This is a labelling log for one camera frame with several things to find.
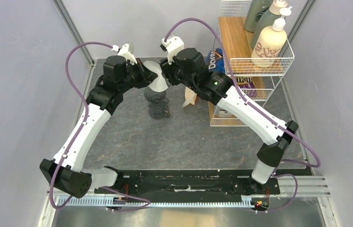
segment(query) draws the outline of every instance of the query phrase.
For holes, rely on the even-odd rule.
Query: lotion bottle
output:
[[[278,57],[279,52],[287,40],[287,35],[284,31],[286,24],[285,17],[292,13],[291,8],[290,6],[289,8],[280,9],[282,16],[276,19],[272,26],[265,27],[261,31],[253,53],[251,53],[251,61],[257,67],[268,68],[272,66],[275,61],[275,59],[272,58]]]
[[[253,0],[250,4],[249,12],[244,22],[244,29],[249,32],[254,32],[257,23],[261,16],[271,6],[273,0]]]
[[[251,40],[250,46],[254,49],[257,43],[260,32],[267,26],[271,26],[276,19],[278,19],[281,14],[279,10],[285,8],[288,5],[286,0],[274,0],[269,9],[263,14],[263,16],[258,21],[256,30],[254,31],[253,39]]]

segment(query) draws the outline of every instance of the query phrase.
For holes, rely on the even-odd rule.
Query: gray table surface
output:
[[[103,63],[97,62],[90,89],[103,74]],[[263,144],[260,137],[248,127],[210,127],[207,101],[182,109],[184,89],[183,85],[168,88],[171,117],[162,120],[148,115],[144,88],[125,93],[124,101],[98,133],[84,168],[253,169]],[[285,121],[292,118],[281,86],[265,109]],[[303,160],[298,142],[292,142],[284,158]],[[280,168],[302,166],[283,163]]]

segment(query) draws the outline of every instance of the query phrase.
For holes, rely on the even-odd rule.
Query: floor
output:
[[[142,59],[142,61],[159,59]],[[103,74],[104,60],[98,60],[90,89]],[[84,168],[112,166],[117,169],[253,169],[260,137],[248,127],[210,127],[208,102],[182,109],[184,86],[169,87],[171,117],[150,118],[144,89],[132,89],[103,126],[86,157]],[[292,119],[284,91],[279,86],[267,104],[280,119]],[[298,142],[293,141],[284,158],[303,160]],[[280,168],[302,168],[283,163]]]
[[[270,207],[288,199],[271,198]],[[111,213],[104,207],[66,206],[55,214],[53,226],[117,227],[325,227],[317,198],[298,198],[274,213],[255,214],[248,208],[147,208]]]

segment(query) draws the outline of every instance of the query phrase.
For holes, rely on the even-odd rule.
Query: green bottle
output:
[[[254,49],[256,46],[258,37],[261,31],[268,26],[274,24],[274,21],[281,17],[280,9],[285,8],[288,3],[285,0],[274,0],[269,9],[263,14],[263,16],[258,21],[256,30],[254,31],[253,39],[251,40],[250,46]]]
[[[272,0],[253,0],[250,4],[249,12],[244,22],[244,29],[254,32],[257,23],[265,11],[271,6]]]

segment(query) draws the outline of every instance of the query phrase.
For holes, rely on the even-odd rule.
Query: white wall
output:
[[[353,3],[316,1],[285,76],[301,132],[319,153],[342,226],[353,227]]]
[[[81,103],[64,73],[75,45],[52,1],[0,1],[0,226],[37,225],[48,187],[39,164],[68,137]],[[81,53],[70,66],[84,88]]]
[[[85,42],[99,41],[135,45],[137,57],[166,56],[159,45],[169,29],[181,19],[196,17],[214,29],[218,22],[221,0],[63,0]],[[306,0],[291,0],[293,13],[286,29],[290,31]],[[186,22],[173,34],[179,35],[186,47],[195,47],[206,55],[214,36],[197,22]],[[109,53],[96,46],[88,47],[94,59],[107,58]]]

